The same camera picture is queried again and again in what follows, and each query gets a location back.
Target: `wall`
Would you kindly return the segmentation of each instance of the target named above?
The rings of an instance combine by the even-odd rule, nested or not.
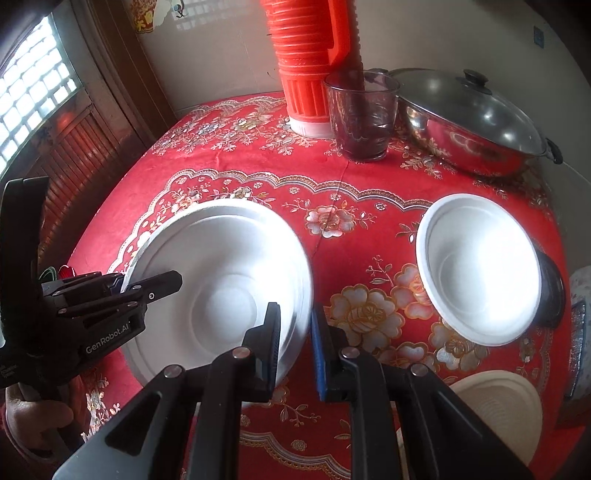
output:
[[[187,17],[170,13],[140,38],[178,116],[208,100],[280,89],[257,0],[184,3]],[[478,70],[558,143],[567,164],[541,164],[569,269],[591,264],[591,87],[544,20],[521,0],[358,0],[357,12],[367,68]]]

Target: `orange thermos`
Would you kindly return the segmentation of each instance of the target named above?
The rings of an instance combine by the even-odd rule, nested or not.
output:
[[[330,138],[324,78],[361,67],[353,0],[261,0],[279,63],[291,129]]]

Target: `thermos handle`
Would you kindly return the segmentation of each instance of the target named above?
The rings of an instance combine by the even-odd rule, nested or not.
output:
[[[341,63],[351,49],[347,1],[328,0],[334,42],[333,47],[328,50],[329,65],[331,66]]]

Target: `blue gripper pad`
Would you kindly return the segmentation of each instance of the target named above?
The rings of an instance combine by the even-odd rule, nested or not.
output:
[[[312,350],[314,352],[314,370],[316,371],[316,391],[321,401],[326,400],[326,360],[322,351],[322,339],[318,322],[325,322],[324,318],[319,319],[313,309],[311,314]]]

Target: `beige plate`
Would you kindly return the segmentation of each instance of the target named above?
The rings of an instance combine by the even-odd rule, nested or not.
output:
[[[451,389],[522,462],[531,462],[542,432],[542,403],[528,380],[504,370],[490,370],[463,378]],[[400,429],[396,433],[407,479],[402,433]]]

